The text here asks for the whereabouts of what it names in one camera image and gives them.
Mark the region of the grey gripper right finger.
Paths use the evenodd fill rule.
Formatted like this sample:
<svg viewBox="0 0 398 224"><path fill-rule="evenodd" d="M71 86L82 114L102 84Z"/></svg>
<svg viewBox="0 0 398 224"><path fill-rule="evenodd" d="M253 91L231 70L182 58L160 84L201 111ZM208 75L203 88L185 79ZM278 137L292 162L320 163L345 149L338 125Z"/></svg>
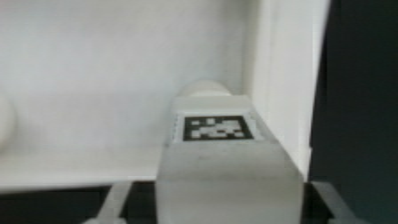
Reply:
<svg viewBox="0 0 398 224"><path fill-rule="evenodd" d="M357 217L329 182L310 183L308 224L372 224Z"/></svg>

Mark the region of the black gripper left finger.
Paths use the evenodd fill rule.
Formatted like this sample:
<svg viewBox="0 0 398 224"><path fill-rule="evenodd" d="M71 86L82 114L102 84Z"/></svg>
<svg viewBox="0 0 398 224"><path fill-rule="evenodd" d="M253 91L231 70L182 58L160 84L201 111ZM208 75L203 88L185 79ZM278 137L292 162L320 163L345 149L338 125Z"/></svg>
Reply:
<svg viewBox="0 0 398 224"><path fill-rule="evenodd" d="M82 224L127 224L121 212L132 185L132 182L119 182L112 185L98 215Z"/></svg>

